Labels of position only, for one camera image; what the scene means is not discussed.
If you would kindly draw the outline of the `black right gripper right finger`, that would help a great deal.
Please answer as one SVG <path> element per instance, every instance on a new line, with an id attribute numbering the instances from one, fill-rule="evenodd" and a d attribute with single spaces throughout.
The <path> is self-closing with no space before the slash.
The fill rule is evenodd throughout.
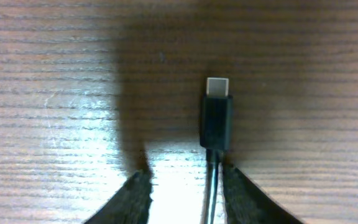
<path id="1" fill-rule="evenodd" d="M 229 164 L 223 165 L 223 192 L 227 224 L 302 224 Z"/>

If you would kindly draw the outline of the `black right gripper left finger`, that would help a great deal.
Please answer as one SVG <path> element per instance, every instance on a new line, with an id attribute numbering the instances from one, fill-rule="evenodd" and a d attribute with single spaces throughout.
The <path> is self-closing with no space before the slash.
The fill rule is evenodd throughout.
<path id="1" fill-rule="evenodd" d="M 85 224 L 147 224 L 152 199 L 151 174 L 138 170 Z"/>

